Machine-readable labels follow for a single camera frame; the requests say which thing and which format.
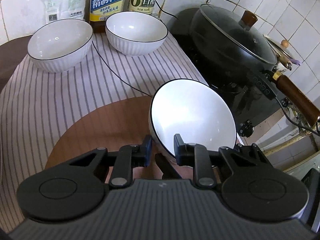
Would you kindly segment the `white ribbed bowl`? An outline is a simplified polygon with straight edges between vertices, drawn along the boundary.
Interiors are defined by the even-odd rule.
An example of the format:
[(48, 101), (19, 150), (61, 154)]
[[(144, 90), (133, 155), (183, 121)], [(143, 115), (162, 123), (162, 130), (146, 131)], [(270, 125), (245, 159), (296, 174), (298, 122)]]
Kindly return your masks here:
[(141, 56), (157, 50), (167, 38), (167, 26), (158, 18), (142, 12), (124, 11), (105, 22), (109, 43), (127, 56)]
[(80, 63), (93, 40), (93, 28), (84, 20), (67, 18), (50, 22), (30, 38), (27, 53), (40, 70), (60, 73)]
[(159, 151), (175, 160), (174, 135), (185, 143), (217, 151), (234, 147), (236, 126), (224, 100), (195, 80), (170, 80), (156, 90), (149, 108), (149, 130)]

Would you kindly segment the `cooking wine bottle yellow label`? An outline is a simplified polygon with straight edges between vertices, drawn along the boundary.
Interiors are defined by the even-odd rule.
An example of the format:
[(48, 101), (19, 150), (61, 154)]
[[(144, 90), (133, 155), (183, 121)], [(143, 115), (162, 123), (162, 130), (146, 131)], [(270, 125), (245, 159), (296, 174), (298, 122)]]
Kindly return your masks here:
[(90, 0), (89, 23), (94, 33), (105, 31), (105, 22), (113, 14), (123, 10), (124, 0)]

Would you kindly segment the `black induction cooker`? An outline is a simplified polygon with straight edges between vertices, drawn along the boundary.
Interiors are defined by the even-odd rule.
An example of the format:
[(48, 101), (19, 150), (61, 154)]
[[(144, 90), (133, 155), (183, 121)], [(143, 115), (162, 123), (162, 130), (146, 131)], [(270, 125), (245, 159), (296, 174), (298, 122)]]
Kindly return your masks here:
[(273, 100), (265, 98), (256, 87), (241, 84), (234, 75), (224, 71), (220, 65), (200, 52), (190, 33), (193, 16), (199, 7), (200, 5), (179, 12), (170, 29), (210, 88), (227, 103), (235, 121), (236, 131), (242, 137), (249, 138), (255, 126), (280, 108), (278, 102), (283, 100), (285, 95), (278, 93)]

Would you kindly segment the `striped table cloth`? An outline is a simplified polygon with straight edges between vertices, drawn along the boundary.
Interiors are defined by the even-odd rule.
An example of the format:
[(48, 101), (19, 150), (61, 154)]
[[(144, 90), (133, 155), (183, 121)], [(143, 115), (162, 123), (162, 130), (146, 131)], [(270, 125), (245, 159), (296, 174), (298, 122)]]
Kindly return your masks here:
[(44, 169), (57, 141), (81, 117), (120, 100), (153, 94), (179, 78), (204, 82), (178, 42), (169, 35), (156, 51), (126, 56), (106, 35), (95, 34), (93, 47), (70, 70), (49, 73), (20, 59), (1, 91), (1, 228), (23, 220), (18, 185)]

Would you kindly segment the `small pot with wooden knob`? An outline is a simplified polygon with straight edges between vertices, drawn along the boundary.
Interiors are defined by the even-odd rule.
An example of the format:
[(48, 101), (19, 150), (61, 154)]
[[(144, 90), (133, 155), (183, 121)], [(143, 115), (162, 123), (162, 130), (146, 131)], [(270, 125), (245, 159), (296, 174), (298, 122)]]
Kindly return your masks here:
[(282, 64), (282, 66), (288, 70), (292, 70), (293, 65), (300, 66), (301, 62), (293, 57), (293, 55), (287, 49), (289, 46), (289, 42), (287, 40), (282, 40), (280, 43), (274, 41), (267, 35), (263, 35), (266, 38), (268, 44), (271, 46), (273, 51), (275, 52), (278, 61)]

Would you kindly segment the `black wok with lid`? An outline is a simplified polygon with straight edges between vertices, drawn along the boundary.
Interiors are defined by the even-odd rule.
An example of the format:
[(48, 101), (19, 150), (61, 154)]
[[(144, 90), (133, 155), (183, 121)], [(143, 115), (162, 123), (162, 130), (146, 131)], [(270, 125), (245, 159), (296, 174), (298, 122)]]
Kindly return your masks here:
[(257, 16), (246, 10), (239, 16), (211, 4), (200, 5), (190, 33), (203, 55), (234, 75), (241, 84), (254, 86), (273, 100), (283, 93), (310, 126), (319, 122), (319, 109), (284, 74), (275, 52), (255, 27)]

